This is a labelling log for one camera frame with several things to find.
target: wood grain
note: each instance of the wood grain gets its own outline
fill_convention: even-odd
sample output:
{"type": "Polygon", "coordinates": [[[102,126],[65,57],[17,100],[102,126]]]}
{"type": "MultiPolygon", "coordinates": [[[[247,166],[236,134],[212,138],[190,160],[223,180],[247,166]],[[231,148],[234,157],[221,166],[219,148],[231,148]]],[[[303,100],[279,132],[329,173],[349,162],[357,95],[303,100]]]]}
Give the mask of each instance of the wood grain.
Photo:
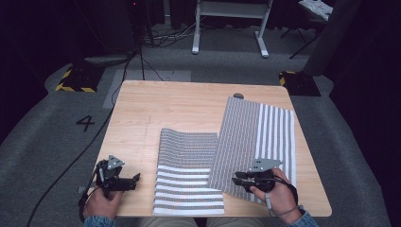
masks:
{"type": "MultiPolygon", "coordinates": [[[[241,93],[246,100],[294,110],[280,86],[220,83],[125,81],[121,87],[97,161],[109,154],[125,161],[120,174],[141,173],[136,190],[124,193],[118,216],[152,216],[160,132],[219,133],[228,96],[241,93]]],[[[331,206],[295,116],[297,189],[299,203],[314,217],[328,217],[331,206]]],[[[226,217],[263,217],[265,205],[224,195],[226,217]]]]}

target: gray and white striped fabric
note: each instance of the gray and white striped fabric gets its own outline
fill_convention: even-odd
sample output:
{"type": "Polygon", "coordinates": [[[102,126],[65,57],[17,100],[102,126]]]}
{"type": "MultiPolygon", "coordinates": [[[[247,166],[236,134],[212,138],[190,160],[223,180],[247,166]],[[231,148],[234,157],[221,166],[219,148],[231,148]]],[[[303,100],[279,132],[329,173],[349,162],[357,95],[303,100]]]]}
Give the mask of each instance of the gray and white striped fabric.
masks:
{"type": "Polygon", "coordinates": [[[296,186],[294,112],[229,97],[208,186],[260,202],[232,181],[235,172],[247,172],[256,158],[282,161],[279,167],[296,186]]]}
{"type": "Polygon", "coordinates": [[[216,133],[162,129],[154,215],[223,215],[220,190],[207,187],[216,152],[216,133]]]}

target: hand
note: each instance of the hand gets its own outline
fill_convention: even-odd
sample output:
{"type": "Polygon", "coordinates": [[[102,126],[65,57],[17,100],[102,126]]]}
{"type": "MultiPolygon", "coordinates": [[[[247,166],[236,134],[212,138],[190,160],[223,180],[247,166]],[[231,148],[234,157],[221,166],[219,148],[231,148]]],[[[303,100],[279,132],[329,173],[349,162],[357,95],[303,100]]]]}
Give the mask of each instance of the hand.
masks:
{"type": "Polygon", "coordinates": [[[85,218],[90,216],[104,216],[114,219],[117,215],[117,208],[122,195],[122,191],[110,192],[109,198],[106,198],[101,188],[96,189],[85,204],[83,216],[85,218]]]}
{"type": "MultiPolygon", "coordinates": [[[[280,177],[287,183],[290,183],[281,169],[274,168],[272,171],[273,171],[273,176],[280,177]]],[[[259,190],[255,186],[251,186],[250,189],[258,199],[266,202],[265,192],[259,190]]],[[[295,209],[285,214],[286,212],[292,210],[294,207],[297,206],[297,204],[295,203],[294,196],[292,195],[292,192],[285,184],[275,183],[275,187],[271,190],[269,195],[270,195],[271,208],[273,212],[279,215],[279,218],[286,224],[293,223],[302,216],[301,212],[298,209],[295,209]]]]}

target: sleeve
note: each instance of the sleeve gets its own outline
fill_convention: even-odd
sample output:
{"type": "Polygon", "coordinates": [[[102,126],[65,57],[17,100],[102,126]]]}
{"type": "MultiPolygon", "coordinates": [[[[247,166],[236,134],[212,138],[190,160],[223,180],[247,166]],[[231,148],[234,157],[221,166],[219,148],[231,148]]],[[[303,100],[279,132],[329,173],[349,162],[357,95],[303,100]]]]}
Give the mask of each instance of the sleeve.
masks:
{"type": "Polygon", "coordinates": [[[289,224],[288,227],[319,227],[316,221],[310,216],[309,212],[307,212],[303,208],[300,208],[300,211],[303,214],[301,218],[299,218],[294,223],[289,224]]]}
{"type": "Polygon", "coordinates": [[[83,222],[83,227],[115,227],[115,222],[103,216],[90,216],[83,222]]]}

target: cord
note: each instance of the cord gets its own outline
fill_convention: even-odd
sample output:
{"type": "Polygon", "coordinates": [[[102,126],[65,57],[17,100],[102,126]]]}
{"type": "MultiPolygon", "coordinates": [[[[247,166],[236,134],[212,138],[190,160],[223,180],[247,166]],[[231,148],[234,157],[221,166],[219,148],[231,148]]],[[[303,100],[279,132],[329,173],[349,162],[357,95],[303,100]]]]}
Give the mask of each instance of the cord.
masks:
{"type": "Polygon", "coordinates": [[[88,191],[89,191],[89,188],[90,188],[91,185],[92,185],[92,182],[93,182],[93,180],[94,180],[95,175],[96,175],[97,172],[98,172],[98,165],[96,165],[96,169],[94,170],[94,173],[92,174],[92,177],[91,177],[91,179],[90,179],[89,182],[88,182],[88,185],[86,185],[85,190],[82,192],[82,196],[80,197],[80,200],[79,200],[79,202],[78,202],[78,206],[79,206],[79,213],[78,213],[78,216],[79,216],[79,219],[80,219],[82,222],[85,221],[85,217],[83,216],[83,210],[85,209],[86,201],[87,201],[87,200],[89,199],[89,197],[92,195],[92,193],[91,193],[91,195],[88,195],[88,191]]]}
{"type": "Polygon", "coordinates": [[[269,215],[270,215],[270,216],[271,216],[270,210],[272,211],[272,213],[273,213],[275,216],[280,217],[280,216],[283,216],[283,215],[285,215],[285,214],[288,214],[288,213],[294,211],[295,209],[299,208],[299,205],[298,205],[298,193],[297,193],[297,189],[294,187],[294,185],[292,185],[291,183],[286,182],[284,179],[282,179],[281,177],[276,176],[276,175],[274,175],[274,178],[273,178],[273,179],[259,178],[258,180],[273,181],[273,182],[277,182],[277,183],[282,183],[282,184],[284,184],[286,187],[288,187],[288,189],[289,189],[289,190],[291,191],[291,193],[292,193],[292,196],[294,197],[294,200],[295,200],[295,207],[294,207],[294,208],[292,208],[292,209],[290,209],[289,211],[286,211],[286,212],[284,212],[284,213],[282,213],[282,214],[276,214],[276,213],[274,213],[274,212],[272,211],[272,207],[271,207],[271,203],[270,203],[270,197],[269,197],[269,192],[270,192],[270,191],[269,191],[269,192],[266,192],[266,202],[268,203],[269,215]]]}
{"type": "MultiPolygon", "coordinates": [[[[170,46],[170,45],[173,45],[173,44],[176,43],[177,41],[183,40],[183,39],[185,39],[185,38],[188,37],[188,36],[194,35],[195,32],[194,32],[194,33],[189,33],[189,32],[190,32],[191,30],[195,29],[195,25],[196,25],[196,24],[193,24],[192,26],[189,26],[189,27],[187,27],[187,28],[185,28],[185,29],[182,29],[182,30],[180,30],[180,31],[176,31],[176,32],[173,32],[173,33],[170,33],[170,34],[166,35],[166,33],[169,31],[169,29],[168,29],[167,32],[165,32],[164,35],[153,37],[153,40],[158,40],[158,41],[159,41],[158,44],[148,44],[148,43],[145,43],[144,46],[149,47],[149,48],[155,48],[155,47],[168,47],[168,46],[170,46]],[[163,44],[164,44],[165,42],[167,42],[167,41],[169,41],[169,42],[171,42],[171,43],[170,43],[170,44],[163,45],[163,44]]],[[[144,40],[145,40],[145,41],[149,41],[150,38],[147,36],[146,38],[144,38],[144,40]]]]}
{"type": "Polygon", "coordinates": [[[142,57],[142,55],[141,55],[141,61],[145,61],[145,62],[148,64],[148,67],[149,67],[151,70],[153,70],[153,72],[156,73],[157,77],[158,77],[161,81],[164,81],[164,80],[160,77],[159,73],[158,73],[156,70],[154,70],[154,69],[150,66],[150,63],[149,63],[148,61],[146,61],[146,60],[142,57]]]}
{"type": "MultiPolygon", "coordinates": [[[[127,67],[130,64],[130,61],[133,59],[134,54],[131,55],[131,57],[127,60],[127,63],[124,67],[124,74],[123,74],[123,78],[122,81],[120,83],[120,85],[118,86],[118,88],[114,91],[113,96],[115,94],[115,92],[121,87],[123,81],[125,80],[126,76],[127,76],[127,67]]],[[[95,134],[95,137],[91,140],[91,142],[85,147],[85,149],[74,159],[74,161],[62,172],[62,174],[47,188],[47,190],[44,192],[44,194],[41,196],[41,198],[39,199],[39,201],[35,204],[35,207],[33,208],[32,213],[29,216],[29,220],[26,224],[26,227],[30,226],[30,223],[33,220],[33,217],[36,213],[36,211],[38,210],[40,204],[42,203],[42,201],[44,200],[44,198],[47,196],[47,194],[50,192],[50,190],[54,187],[54,185],[56,185],[56,183],[65,175],[65,173],[77,162],[77,160],[88,150],[88,148],[95,142],[95,140],[97,139],[97,137],[100,135],[101,131],[104,129],[104,127],[106,126],[107,122],[110,120],[110,117],[112,116],[113,110],[114,110],[114,103],[113,103],[113,107],[110,110],[108,116],[106,117],[105,121],[103,122],[103,124],[101,125],[100,129],[97,131],[97,133],[95,134]]]]}
{"type": "Polygon", "coordinates": [[[141,56],[142,80],[145,80],[144,58],[142,57],[142,47],[139,47],[139,55],[141,56]]]}
{"type": "Polygon", "coordinates": [[[48,188],[47,190],[44,192],[44,194],[41,196],[41,198],[39,199],[39,201],[36,203],[35,208],[33,209],[32,213],[29,216],[29,220],[26,224],[26,227],[28,227],[30,225],[30,222],[33,219],[33,216],[36,213],[36,210],[38,209],[39,205],[42,203],[42,201],[44,200],[44,198],[46,197],[46,195],[50,192],[50,190],[54,187],[54,185],[56,185],[56,183],[65,175],[65,173],[71,168],[71,166],[77,162],[77,160],[86,152],[86,150],[88,150],[88,148],[95,142],[95,140],[97,139],[97,137],[100,135],[101,131],[103,130],[103,128],[106,126],[107,122],[109,121],[112,113],[113,113],[114,107],[110,110],[109,115],[107,116],[106,120],[103,122],[102,126],[100,127],[100,129],[97,131],[95,137],[91,140],[91,142],[89,143],[89,145],[86,146],[86,148],[77,156],[77,158],[74,159],[74,161],[62,172],[62,174],[56,179],[56,181],[54,181],[48,188]]]}

